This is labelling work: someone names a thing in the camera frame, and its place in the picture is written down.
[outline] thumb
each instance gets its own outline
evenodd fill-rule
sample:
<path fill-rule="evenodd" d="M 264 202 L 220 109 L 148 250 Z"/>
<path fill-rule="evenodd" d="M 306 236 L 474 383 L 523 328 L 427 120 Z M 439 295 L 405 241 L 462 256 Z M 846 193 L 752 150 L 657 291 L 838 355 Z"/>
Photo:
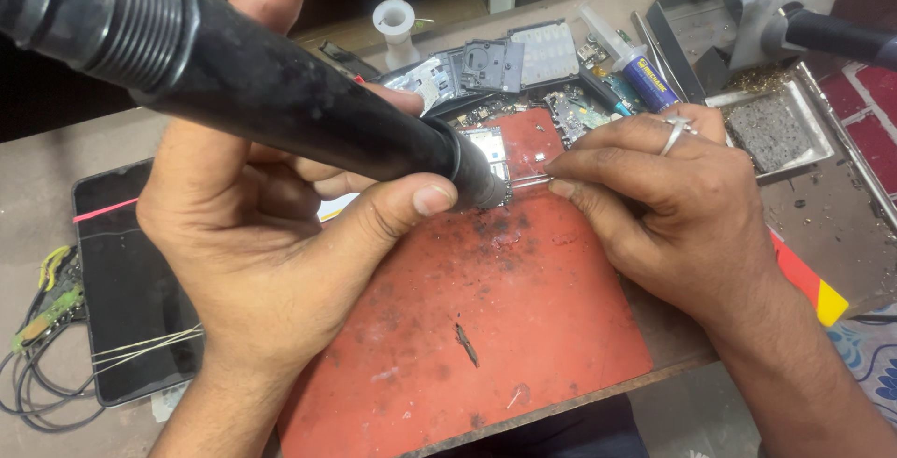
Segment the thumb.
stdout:
<path fill-rule="evenodd" d="M 455 185 L 437 174 L 420 173 L 375 184 L 352 201 L 318 235 L 336 267 L 361 269 L 366 279 L 399 237 L 427 216 L 457 201 Z"/>
<path fill-rule="evenodd" d="M 548 188 L 586 216 L 617 269 L 625 270 L 636 254 L 644 258 L 650 253 L 653 242 L 648 233 L 610 188 L 567 179 L 552 179 Z"/>

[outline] debris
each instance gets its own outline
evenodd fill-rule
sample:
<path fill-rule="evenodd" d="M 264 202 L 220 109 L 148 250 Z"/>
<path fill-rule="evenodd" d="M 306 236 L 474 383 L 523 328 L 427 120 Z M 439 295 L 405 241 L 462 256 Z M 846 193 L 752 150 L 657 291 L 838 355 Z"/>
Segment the debris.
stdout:
<path fill-rule="evenodd" d="M 457 323 L 455 323 L 455 333 L 457 334 L 457 337 L 455 337 L 457 343 L 464 346 L 464 350 L 467 352 L 467 356 L 470 357 L 470 361 L 474 363 L 476 368 L 480 368 L 480 360 L 477 358 L 477 351 L 470 345 L 470 340 L 464 335 L 464 329 Z"/>

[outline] left hand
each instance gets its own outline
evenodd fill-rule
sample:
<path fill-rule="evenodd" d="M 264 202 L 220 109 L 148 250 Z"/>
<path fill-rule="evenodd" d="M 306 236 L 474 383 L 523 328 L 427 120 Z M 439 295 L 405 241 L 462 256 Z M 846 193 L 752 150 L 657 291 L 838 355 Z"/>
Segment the left hand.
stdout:
<path fill-rule="evenodd" d="M 286 32 L 302 0 L 230 3 Z M 415 93 L 371 89 L 409 114 L 420 113 Z M 435 174 L 372 183 L 171 121 L 137 216 L 196 307 L 206 329 L 204 363 L 295 376 L 339 332 L 398 237 L 457 198 L 452 183 Z M 359 191 L 322 232 L 321 199 Z"/>

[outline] work mat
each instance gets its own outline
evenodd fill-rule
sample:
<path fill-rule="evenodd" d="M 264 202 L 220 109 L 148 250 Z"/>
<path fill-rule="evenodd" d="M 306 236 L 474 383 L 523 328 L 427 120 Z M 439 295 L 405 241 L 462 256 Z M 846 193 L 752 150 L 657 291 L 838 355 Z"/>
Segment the work mat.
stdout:
<path fill-rule="evenodd" d="M 511 178 L 541 173 L 535 155 L 562 151 L 544 109 L 487 125 L 501 127 Z M 414 227 L 299 378 L 277 427 L 286 458 L 394 456 L 651 367 L 589 223 L 541 184 L 515 190 L 507 207 Z"/>

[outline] right hand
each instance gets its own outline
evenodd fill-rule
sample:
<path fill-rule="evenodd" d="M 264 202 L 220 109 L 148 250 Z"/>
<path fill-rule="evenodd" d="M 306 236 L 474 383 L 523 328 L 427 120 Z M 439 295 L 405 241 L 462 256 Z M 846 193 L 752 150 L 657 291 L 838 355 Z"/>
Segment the right hand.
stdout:
<path fill-rule="evenodd" d="M 781 288 L 754 167 L 722 144 L 717 109 L 677 104 L 692 121 L 666 157 L 672 125 L 656 115 L 616 120 L 545 166 L 550 188 L 582 211 L 611 264 L 705 327 L 755 320 Z M 617 193 L 646 204 L 637 218 Z"/>

